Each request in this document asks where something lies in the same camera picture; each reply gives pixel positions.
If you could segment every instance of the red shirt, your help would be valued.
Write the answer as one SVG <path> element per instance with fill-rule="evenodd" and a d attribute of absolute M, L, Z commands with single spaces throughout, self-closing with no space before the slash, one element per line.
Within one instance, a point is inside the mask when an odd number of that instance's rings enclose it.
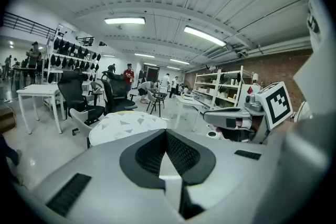
<path fill-rule="evenodd" d="M 134 72 L 132 71 L 132 69 L 126 69 L 124 71 L 124 78 L 125 78 L 125 82 L 127 85 L 131 85 L 134 79 Z"/>

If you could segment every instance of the brick wall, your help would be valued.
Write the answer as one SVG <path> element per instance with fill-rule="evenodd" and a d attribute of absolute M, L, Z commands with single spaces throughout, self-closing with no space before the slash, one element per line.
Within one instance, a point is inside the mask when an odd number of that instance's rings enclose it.
<path fill-rule="evenodd" d="M 267 55 L 246 60 L 240 60 L 221 65 L 223 71 L 239 70 L 240 66 L 249 72 L 259 74 L 258 84 L 266 87 L 274 82 L 283 81 L 287 87 L 290 101 L 294 111 L 298 111 L 300 104 L 305 100 L 293 76 L 312 54 L 312 50 L 299 50 L 283 52 L 281 54 Z M 184 80 L 194 87 L 196 73 L 209 73 L 208 70 L 199 70 L 187 73 Z"/>

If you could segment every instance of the white chair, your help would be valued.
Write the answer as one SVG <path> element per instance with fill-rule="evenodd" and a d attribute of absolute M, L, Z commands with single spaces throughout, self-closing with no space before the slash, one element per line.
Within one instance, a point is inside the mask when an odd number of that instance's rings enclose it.
<path fill-rule="evenodd" d="M 78 112 L 75 109 L 70 109 L 70 115 L 75 122 L 76 127 L 78 130 L 86 136 L 87 147 L 90 148 L 90 140 L 89 134 L 90 131 L 96 126 L 99 122 L 95 122 L 94 124 L 88 126 L 85 124 L 85 121 L 88 119 L 89 111 Z"/>

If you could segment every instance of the person in red shirt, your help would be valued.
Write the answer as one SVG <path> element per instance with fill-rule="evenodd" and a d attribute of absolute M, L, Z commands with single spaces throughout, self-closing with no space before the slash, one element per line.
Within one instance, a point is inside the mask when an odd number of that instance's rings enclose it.
<path fill-rule="evenodd" d="M 132 82 L 134 80 L 134 72 L 131 63 L 127 64 L 127 69 L 124 71 L 124 78 L 126 82 L 126 92 L 128 96 L 128 92 L 131 90 Z"/>

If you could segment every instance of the light fixture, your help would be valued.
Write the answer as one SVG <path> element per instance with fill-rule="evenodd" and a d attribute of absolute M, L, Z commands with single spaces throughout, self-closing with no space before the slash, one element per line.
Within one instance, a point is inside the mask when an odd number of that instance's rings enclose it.
<path fill-rule="evenodd" d="M 134 54 L 136 56 L 143 56 L 143 57 L 151 57 L 151 58 L 155 58 L 154 56 L 151 55 L 146 55 L 146 54 Z"/>
<path fill-rule="evenodd" d="M 145 24 L 145 18 L 143 17 L 122 17 L 122 18 L 106 18 L 105 23 L 108 25 L 115 24 Z"/>
<path fill-rule="evenodd" d="M 180 68 L 176 68 L 176 67 L 168 67 L 168 68 L 180 70 Z"/>
<path fill-rule="evenodd" d="M 201 38 L 204 38 L 204 39 L 207 39 L 215 44 L 218 44 L 220 46 L 225 46 L 226 45 L 226 42 L 216 38 L 216 37 L 213 37 L 213 36 L 210 36 L 209 34 L 207 33 L 204 33 L 202 31 L 199 31 L 195 28 L 192 28 L 190 26 L 186 26 L 184 28 L 184 31 L 189 33 L 189 34 L 192 34 L 192 35 L 195 35 L 195 36 L 198 36 L 198 37 L 201 37 Z"/>
<path fill-rule="evenodd" d="M 174 62 L 184 63 L 185 65 L 190 65 L 190 63 L 188 63 L 188 62 L 183 62 L 183 61 L 174 60 L 174 59 L 170 59 L 170 60 L 171 60 L 171 61 L 174 61 Z"/>

